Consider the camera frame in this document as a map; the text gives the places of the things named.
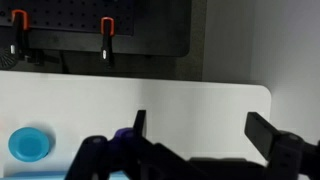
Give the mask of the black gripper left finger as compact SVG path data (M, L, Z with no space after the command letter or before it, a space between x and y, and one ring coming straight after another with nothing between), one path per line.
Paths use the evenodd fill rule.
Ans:
M130 180L209 180L209 176L159 143L144 137L146 111L138 110L134 134L115 143L95 135L80 145L65 180L109 180L123 172Z

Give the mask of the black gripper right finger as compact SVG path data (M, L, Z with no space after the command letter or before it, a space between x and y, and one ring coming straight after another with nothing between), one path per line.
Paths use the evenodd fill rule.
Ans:
M320 180L319 145L292 132L276 129L257 112L248 112L245 135L267 161L263 180Z

